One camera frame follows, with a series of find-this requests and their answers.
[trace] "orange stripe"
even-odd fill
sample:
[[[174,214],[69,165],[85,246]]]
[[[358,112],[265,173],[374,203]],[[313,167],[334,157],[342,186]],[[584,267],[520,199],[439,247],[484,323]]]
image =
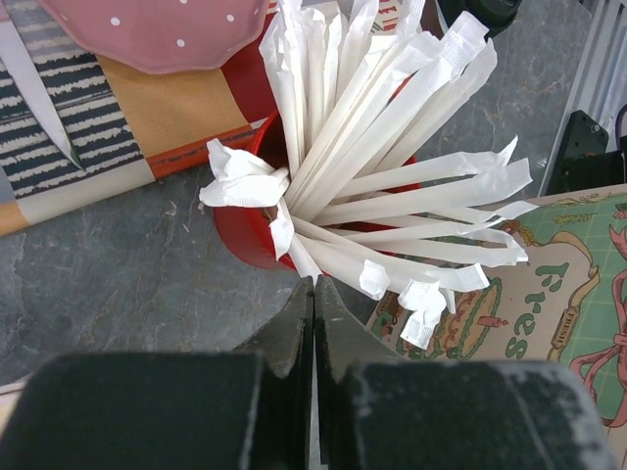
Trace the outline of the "orange stripe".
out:
[[[0,204],[0,235],[28,227],[18,203]]]
[[[156,179],[183,171],[192,166],[206,164],[209,161],[207,142],[219,139],[232,149],[244,149],[253,139],[255,129],[250,125],[233,129],[219,135],[207,137],[176,149],[168,150],[146,159]]]

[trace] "black plastic part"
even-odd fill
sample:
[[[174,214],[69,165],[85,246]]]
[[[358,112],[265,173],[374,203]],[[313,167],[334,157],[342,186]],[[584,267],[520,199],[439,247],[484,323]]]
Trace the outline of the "black plastic part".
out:
[[[569,167],[572,168],[572,162],[604,154],[607,148],[607,140],[608,136],[605,129],[600,127],[586,113],[576,111],[570,115],[559,150],[555,156],[553,168],[549,168],[551,179],[547,188],[547,194],[561,194],[573,191],[574,189],[570,188],[567,182],[568,174],[572,174],[569,171]],[[601,179],[608,177],[609,175],[606,172],[600,176]]]
[[[57,358],[28,381],[0,469],[307,469],[314,345],[330,470],[617,468],[554,362],[411,362],[302,280],[236,352]]]
[[[482,24],[490,28],[489,37],[494,37],[510,26],[522,0],[437,0],[444,20],[451,26],[466,10]]]
[[[623,153],[616,151],[567,160],[564,163],[563,180],[566,191],[581,191],[627,183]]]
[[[593,402],[555,362],[362,364],[337,395],[330,470],[617,468]]]

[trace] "pink ribbon illustration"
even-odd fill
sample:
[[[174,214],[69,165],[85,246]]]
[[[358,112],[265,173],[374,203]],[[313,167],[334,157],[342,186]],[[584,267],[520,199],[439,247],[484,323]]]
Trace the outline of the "pink ribbon illustration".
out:
[[[627,228],[616,233],[612,227],[609,227],[609,236],[616,250],[627,259]],[[570,368],[584,380],[584,387],[593,400],[597,402],[597,391],[593,386],[595,376],[604,365],[618,356],[618,381],[624,392],[616,416],[613,418],[602,416],[603,424],[610,428],[619,428],[627,423],[627,296],[623,298],[622,295],[623,284],[626,279],[627,270],[619,273],[612,281],[611,286],[616,314],[618,315],[618,334],[614,335],[614,345],[600,352],[580,355],[570,363]],[[583,374],[581,369],[587,364],[592,364],[592,366],[586,374]]]

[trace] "tan fabric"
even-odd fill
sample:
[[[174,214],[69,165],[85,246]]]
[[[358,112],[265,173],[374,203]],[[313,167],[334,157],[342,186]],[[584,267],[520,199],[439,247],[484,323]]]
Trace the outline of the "tan fabric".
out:
[[[98,61],[146,158],[248,125],[221,70],[149,75]]]
[[[0,235],[6,235],[25,227],[28,227],[28,222],[20,211],[18,203],[0,205]]]

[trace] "white paper straw wrapper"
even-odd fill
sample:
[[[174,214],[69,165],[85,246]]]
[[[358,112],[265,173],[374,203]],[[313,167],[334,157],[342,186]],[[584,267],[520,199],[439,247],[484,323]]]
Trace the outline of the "white paper straw wrapper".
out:
[[[529,162],[524,159],[462,181],[329,206],[314,223],[324,226],[447,207],[485,206],[512,196],[531,181]]]
[[[379,173],[369,174],[353,179],[340,191],[338,198],[346,198],[369,191],[398,188],[409,184],[424,183],[436,179],[452,178],[479,174],[495,168],[506,166],[518,142],[515,137],[509,145],[498,153],[480,152],[470,154],[456,152],[417,164],[406,164]]]

